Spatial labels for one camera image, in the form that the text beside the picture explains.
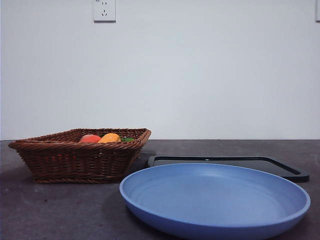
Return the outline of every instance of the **gray countertop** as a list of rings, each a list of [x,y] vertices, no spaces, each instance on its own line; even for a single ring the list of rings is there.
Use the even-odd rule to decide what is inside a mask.
[[[18,154],[1,141],[1,240],[178,240],[137,219],[119,183],[37,184]],[[150,156],[263,156],[303,169],[298,183],[311,207],[291,230],[273,240],[320,240],[320,140],[149,140],[130,173]]]

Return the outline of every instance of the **plastic plate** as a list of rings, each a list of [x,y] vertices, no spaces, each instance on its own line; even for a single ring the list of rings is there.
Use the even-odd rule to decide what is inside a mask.
[[[155,166],[120,192],[148,225],[184,239],[262,240],[297,224],[310,206],[300,186],[254,169],[205,163]]]

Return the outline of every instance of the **woven basket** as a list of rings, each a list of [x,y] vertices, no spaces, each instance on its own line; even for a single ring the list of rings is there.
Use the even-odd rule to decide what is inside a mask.
[[[86,134],[115,133],[133,141],[79,143]],[[139,129],[78,128],[9,144],[29,167],[37,183],[104,184],[122,180],[139,156],[151,131]]]

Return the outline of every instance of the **plate rim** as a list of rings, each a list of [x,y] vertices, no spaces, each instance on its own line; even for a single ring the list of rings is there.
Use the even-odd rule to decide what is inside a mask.
[[[177,165],[206,165],[206,166],[217,166],[218,168],[240,168],[240,169],[243,169],[243,171],[249,171],[249,172],[259,172],[260,174],[265,174],[265,175],[270,175],[272,177],[276,177],[277,179],[279,179],[280,181],[285,181],[285,182],[288,182],[289,184],[292,184],[293,186],[295,186],[296,188],[298,188],[303,194],[304,196],[306,197],[306,203],[305,205],[303,206],[302,209],[300,209],[299,211],[289,215],[289,216],[286,216],[286,217],[282,217],[282,218],[279,218],[277,219],[276,221],[267,221],[267,222],[259,222],[258,224],[251,224],[251,223],[232,223],[232,224],[202,224],[202,223],[196,223],[196,222],[191,222],[191,221],[185,221],[185,220],[182,220],[182,219],[177,219],[175,217],[170,217],[170,216],[167,216],[167,215],[164,215],[164,214],[161,214],[161,213],[158,213],[158,212],[155,212],[153,210],[150,210],[144,206],[141,206],[137,203],[135,203],[133,200],[130,199],[130,197],[128,197],[125,193],[125,191],[123,190],[123,186],[125,184],[125,182],[131,178],[132,176],[136,175],[136,174],[139,174],[140,172],[144,172],[144,171],[150,171],[151,169],[153,168],[173,168],[174,166],[177,166]],[[285,223],[285,222],[289,222],[291,220],[294,220],[300,216],[303,216],[309,209],[310,205],[311,205],[311,199],[310,199],[310,196],[309,194],[307,193],[306,190],[304,190],[301,186],[299,186],[298,184],[290,181],[290,180],[287,180],[283,177],[280,177],[280,176],[277,176],[277,175],[274,175],[274,174],[271,174],[271,173],[268,173],[268,172],[265,172],[265,171],[260,171],[260,170],[256,170],[256,169],[251,169],[251,168],[247,168],[247,167],[242,167],[242,166],[233,166],[233,165],[226,165],[226,164],[215,164],[215,163],[211,163],[211,164],[207,164],[207,163],[173,163],[173,164],[166,164],[166,165],[159,165],[159,166],[153,166],[153,167],[149,167],[149,168],[145,168],[145,169],[141,169],[139,171],[136,171],[136,172],[133,172],[131,173],[130,175],[126,176],[120,183],[119,185],[119,190],[120,190],[120,193],[122,195],[122,197],[127,201],[129,202],[131,205],[135,206],[136,208],[140,209],[140,210],[143,210],[144,212],[147,212],[149,214],[152,214],[152,215],[155,215],[155,216],[158,216],[160,218],[163,218],[163,219],[167,219],[167,220],[172,220],[172,221],[176,221],[176,222],[179,222],[179,223],[184,223],[184,224],[191,224],[191,225],[196,225],[196,226],[206,226],[206,227],[217,227],[217,228],[257,228],[257,227],[265,227],[265,226],[273,226],[273,225],[278,225],[278,224],[281,224],[281,223]]]

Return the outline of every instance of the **orange fruit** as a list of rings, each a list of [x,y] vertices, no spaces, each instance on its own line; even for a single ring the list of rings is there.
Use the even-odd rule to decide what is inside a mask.
[[[98,143],[112,143],[112,142],[121,142],[120,136],[115,133],[107,133],[100,139]]]

